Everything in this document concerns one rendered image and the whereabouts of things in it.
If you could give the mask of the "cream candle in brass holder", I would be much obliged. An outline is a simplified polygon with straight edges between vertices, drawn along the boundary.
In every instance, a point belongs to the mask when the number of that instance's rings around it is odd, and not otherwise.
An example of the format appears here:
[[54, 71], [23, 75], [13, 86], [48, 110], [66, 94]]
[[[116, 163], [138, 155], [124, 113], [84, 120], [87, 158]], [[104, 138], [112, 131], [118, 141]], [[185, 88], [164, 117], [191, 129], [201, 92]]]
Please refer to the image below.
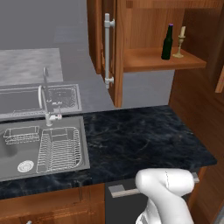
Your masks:
[[186, 26], [182, 26], [181, 27], [181, 31], [180, 34], [178, 35], [178, 51], [176, 53], [174, 53], [172, 56], [175, 58], [183, 58], [184, 55], [180, 52], [181, 50], [181, 46], [185, 40], [185, 32], [186, 32]]

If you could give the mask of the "wooden tall side cabinet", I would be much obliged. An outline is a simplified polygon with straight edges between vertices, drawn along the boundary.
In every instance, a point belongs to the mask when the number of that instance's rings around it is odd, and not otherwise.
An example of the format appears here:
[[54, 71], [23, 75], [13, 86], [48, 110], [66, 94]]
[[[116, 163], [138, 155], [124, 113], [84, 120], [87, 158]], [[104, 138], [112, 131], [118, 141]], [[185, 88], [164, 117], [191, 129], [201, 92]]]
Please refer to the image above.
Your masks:
[[183, 49], [206, 67], [177, 70], [169, 105], [217, 159], [199, 169], [188, 205], [195, 224], [224, 219], [224, 0], [215, 9], [187, 9]]

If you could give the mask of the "wooden base cabinet door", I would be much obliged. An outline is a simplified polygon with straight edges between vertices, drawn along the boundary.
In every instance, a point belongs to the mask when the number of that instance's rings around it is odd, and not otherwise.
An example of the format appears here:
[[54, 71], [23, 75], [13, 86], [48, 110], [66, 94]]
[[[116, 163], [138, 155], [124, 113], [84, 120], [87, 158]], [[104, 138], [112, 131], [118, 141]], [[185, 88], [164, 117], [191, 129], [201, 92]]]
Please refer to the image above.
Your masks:
[[0, 199], [0, 224], [105, 224], [105, 185]]

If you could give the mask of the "wooden wall cabinet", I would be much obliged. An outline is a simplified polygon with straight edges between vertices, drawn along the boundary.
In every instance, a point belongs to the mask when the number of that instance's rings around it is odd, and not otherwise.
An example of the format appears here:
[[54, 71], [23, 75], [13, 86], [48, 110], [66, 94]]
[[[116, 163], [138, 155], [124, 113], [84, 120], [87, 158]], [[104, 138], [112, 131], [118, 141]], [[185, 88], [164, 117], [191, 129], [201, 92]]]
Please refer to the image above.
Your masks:
[[[203, 68], [206, 61], [183, 50], [184, 57], [161, 59], [168, 24], [177, 37], [187, 10], [217, 10], [224, 0], [126, 0], [123, 71], [125, 73]], [[87, 0], [89, 55], [98, 74], [102, 73], [102, 0]]]

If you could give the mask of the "silver sink tap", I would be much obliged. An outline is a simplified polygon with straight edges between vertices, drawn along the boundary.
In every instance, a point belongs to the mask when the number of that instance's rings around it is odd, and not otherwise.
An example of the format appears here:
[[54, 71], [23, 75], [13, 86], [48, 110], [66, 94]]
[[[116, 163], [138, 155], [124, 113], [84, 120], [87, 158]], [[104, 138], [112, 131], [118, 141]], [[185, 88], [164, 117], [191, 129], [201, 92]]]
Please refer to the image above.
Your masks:
[[39, 104], [39, 107], [45, 111], [45, 122], [48, 127], [51, 127], [53, 125], [53, 121], [62, 119], [61, 113], [58, 113], [57, 115], [52, 115], [49, 112], [49, 109], [46, 103], [45, 90], [42, 85], [38, 86], [38, 104]]

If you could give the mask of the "dark green beer bottle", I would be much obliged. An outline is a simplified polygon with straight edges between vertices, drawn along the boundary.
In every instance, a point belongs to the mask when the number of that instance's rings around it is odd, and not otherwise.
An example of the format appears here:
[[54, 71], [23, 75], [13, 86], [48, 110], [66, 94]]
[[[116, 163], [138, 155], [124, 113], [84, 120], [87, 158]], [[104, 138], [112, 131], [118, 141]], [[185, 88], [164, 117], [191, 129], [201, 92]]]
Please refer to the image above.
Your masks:
[[164, 44], [163, 44], [163, 51], [161, 54], [161, 59], [162, 60], [169, 60], [171, 57], [171, 50], [172, 50], [172, 28], [173, 24], [168, 25], [168, 30], [166, 33], [166, 37], [164, 39]]

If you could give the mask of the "dark dishwasher front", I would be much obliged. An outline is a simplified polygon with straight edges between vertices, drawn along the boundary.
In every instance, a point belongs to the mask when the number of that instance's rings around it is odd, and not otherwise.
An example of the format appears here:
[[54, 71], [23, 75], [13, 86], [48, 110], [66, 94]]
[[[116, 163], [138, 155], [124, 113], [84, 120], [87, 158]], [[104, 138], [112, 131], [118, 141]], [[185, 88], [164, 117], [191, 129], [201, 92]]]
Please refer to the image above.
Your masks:
[[136, 187], [133, 178], [105, 184], [105, 224], [136, 224], [137, 217], [147, 206], [148, 198], [141, 193], [113, 198], [109, 187], [117, 185], [123, 185], [125, 190]]

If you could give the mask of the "stainless steel sink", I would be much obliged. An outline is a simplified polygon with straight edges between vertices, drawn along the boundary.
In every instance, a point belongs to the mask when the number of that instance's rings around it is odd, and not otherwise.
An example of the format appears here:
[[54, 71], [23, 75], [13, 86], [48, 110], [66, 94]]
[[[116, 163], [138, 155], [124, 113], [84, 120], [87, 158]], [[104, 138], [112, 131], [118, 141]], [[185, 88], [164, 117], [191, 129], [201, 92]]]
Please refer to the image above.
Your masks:
[[[39, 126], [39, 140], [31, 143], [6, 144], [4, 132], [10, 128]], [[80, 134], [80, 147], [82, 153], [82, 164], [76, 168], [47, 173], [37, 173], [37, 162], [42, 131], [47, 129], [75, 127]], [[85, 134], [84, 121], [81, 116], [66, 117], [56, 121], [51, 127], [44, 120], [0, 123], [0, 182], [38, 177], [62, 172], [77, 172], [90, 167], [88, 157], [88, 146]]]

